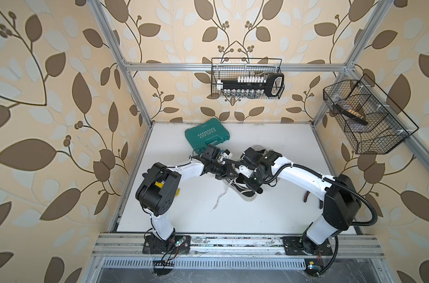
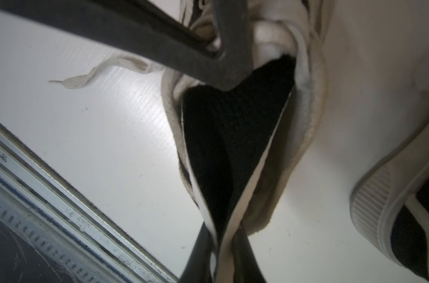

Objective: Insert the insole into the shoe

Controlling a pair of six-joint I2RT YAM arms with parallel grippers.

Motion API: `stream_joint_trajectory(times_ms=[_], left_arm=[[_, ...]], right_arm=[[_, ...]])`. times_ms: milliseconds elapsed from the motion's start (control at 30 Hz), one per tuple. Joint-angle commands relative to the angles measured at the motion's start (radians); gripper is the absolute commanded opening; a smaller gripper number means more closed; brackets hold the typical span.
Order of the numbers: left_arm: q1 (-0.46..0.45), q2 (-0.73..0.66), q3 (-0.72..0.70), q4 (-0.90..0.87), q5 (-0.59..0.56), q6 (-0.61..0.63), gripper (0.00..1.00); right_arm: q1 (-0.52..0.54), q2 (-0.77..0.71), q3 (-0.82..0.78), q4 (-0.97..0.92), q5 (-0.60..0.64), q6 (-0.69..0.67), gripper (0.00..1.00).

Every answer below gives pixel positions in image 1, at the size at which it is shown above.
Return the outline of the black white canvas sneaker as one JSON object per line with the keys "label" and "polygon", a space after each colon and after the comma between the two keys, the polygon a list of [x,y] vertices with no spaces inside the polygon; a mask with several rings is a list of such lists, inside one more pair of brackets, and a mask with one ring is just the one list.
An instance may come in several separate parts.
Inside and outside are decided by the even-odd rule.
{"label": "black white canvas sneaker", "polygon": [[224,191],[218,196],[211,211],[214,211],[218,207],[220,200],[228,193],[229,190],[235,191],[243,200],[247,202],[252,202],[259,194],[257,191],[254,191],[253,189],[250,189],[246,186],[243,175],[240,175],[238,178],[217,179],[217,181],[223,183]]}

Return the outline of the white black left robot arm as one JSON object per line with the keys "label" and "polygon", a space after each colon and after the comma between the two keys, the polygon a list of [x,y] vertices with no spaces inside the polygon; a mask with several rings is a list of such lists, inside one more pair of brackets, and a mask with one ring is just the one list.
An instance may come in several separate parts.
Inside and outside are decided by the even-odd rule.
{"label": "white black left robot arm", "polygon": [[234,179],[238,173],[227,160],[232,153],[213,145],[178,165],[155,163],[143,173],[143,181],[135,193],[142,210],[150,216],[152,229],[145,237],[144,254],[188,253],[191,236],[178,235],[170,221],[169,209],[174,202],[180,183],[211,173],[218,180]]}

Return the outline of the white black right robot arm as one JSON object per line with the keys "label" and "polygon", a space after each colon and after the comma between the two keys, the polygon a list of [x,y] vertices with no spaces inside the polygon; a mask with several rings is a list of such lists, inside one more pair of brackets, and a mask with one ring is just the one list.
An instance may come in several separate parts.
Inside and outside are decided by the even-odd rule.
{"label": "white black right robot arm", "polygon": [[378,220],[373,205],[361,196],[345,175],[331,176],[296,164],[273,150],[246,149],[239,161],[245,184],[256,193],[262,185],[286,180],[316,196],[323,203],[321,215],[303,232],[295,248],[308,255],[319,252],[331,237],[351,226],[372,226]]}

